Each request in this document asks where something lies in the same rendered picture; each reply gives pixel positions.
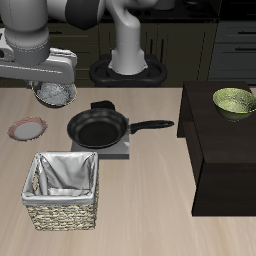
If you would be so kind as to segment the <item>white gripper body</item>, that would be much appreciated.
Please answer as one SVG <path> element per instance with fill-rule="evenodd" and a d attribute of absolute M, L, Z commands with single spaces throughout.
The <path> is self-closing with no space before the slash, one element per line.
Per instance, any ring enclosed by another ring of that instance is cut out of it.
<path fill-rule="evenodd" d="M 49 57 L 40 65 L 25 67 L 14 61 L 11 49 L 0 48 L 0 77 L 72 84 L 76 76 L 77 55 L 70 50 L 51 48 Z"/>

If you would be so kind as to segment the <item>black bowl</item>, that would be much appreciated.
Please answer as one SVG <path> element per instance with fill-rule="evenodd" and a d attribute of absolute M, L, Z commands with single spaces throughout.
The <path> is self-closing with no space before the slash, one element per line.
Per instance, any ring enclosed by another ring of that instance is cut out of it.
<path fill-rule="evenodd" d="M 59 84 L 33 81 L 31 88 L 36 99 L 48 108 L 62 108 L 72 103 L 77 95 L 77 89 L 74 83 Z"/>

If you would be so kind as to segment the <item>white plate with red rim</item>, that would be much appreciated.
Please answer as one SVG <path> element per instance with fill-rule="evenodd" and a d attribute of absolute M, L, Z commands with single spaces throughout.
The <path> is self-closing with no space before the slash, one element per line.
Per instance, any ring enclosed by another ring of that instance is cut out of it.
<path fill-rule="evenodd" d="M 48 128 L 40 117 L 27 117 L 16 121 L 8 128 L 8 136 L 16 141 L 30 141 L 39 138 Z"/>

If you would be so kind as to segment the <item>dark grey stove plate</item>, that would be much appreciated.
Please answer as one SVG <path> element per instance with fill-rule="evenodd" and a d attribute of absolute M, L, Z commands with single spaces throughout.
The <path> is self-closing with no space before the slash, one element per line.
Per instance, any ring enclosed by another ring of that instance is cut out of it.
<path fill-rule="evenodd" d="M 100 159 L 128 159 L 129 132 L 126 121 L 111 118 L 72 118 L 67 126 L 71 151 L 97 152 Z"/>

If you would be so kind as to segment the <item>green bowl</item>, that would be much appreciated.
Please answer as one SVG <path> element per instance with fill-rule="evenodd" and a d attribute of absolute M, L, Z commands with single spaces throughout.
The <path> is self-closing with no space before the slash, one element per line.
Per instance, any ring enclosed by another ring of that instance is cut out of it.
<path fill-rule="evenodd" d="M 256 96 L 239 88 L 222 88 L 213 96 L 217 112 L 227 121 L 244 120 L 256 111 Z"/>

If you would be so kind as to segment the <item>black frying pan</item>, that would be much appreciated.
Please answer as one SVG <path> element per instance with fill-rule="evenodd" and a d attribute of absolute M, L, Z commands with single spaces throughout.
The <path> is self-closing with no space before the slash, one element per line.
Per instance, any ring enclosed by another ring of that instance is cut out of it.
<path fill-rule="evenodd" d="M 117 144 L 127 133 L 142 129 L 161 129 L 174 125 L 169 120 L 150 120 L 130 124 L 121 113 L 94 108 L 74 116 L 67 125 L 68 136 L 78 145 L 90 149 L 108 148 Z"/>

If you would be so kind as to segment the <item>dark kitchen cupboards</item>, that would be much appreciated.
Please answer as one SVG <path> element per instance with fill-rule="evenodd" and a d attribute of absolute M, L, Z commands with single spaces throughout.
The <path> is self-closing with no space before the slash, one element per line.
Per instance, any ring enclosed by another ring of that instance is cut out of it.
<path fill-rule="evenodd" d="M 232 40 L 221 43 L 217 16 L 208 0 L 177 0 L 170 11 L 130 11 L 141 22 L 141 48 L 167 68 L 164 87 L 181 87 L 185 81 L 205 81 L 208 74 L 220 81 L 245 81 L 256 86 L 256 21 L 234 22 Z M 78 87 L 92 87 L 89 68 L 115 48 L 113 19 L 106 13 L 101 23 L 85 32 L 53 18 L 48 20 L 51 45 L 78 56 Z"/>

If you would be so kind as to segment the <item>wicker basket with white liner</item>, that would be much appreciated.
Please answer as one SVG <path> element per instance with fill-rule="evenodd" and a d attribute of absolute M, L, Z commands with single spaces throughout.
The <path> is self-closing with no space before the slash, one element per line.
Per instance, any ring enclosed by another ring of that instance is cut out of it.
<path fill-rule="evenodd" d="M 99 198 L 96 152 L 38 152 L 22 202 L 36 230 L 93 230 Z"/>

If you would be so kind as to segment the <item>dark wooden cabinet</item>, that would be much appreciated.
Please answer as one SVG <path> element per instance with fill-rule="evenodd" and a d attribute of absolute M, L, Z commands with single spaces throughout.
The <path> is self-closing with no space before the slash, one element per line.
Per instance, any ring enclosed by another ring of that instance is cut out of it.
<path fill-rule="evenodd" d="M 185 81 L 177 136 L 185 138 L 196 192 L 194 216 L 256 216 L 256 113 L 225 120 L 213 94 L 244 81 Z"/>

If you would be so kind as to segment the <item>flat black base plate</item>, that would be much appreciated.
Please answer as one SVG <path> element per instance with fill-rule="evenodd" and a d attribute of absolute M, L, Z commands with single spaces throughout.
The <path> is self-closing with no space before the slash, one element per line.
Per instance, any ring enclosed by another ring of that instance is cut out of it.
<path fill-rule="evenodd" d="M 166 67 L 153 54 L 146 54 L 146 69 L 135 75 L 121 75 L 109 68 L 110 54 L 103 54 L 89 72 L 90 79 L 99 88 L 148 88 L 160 87 L 167 78 Z"/>

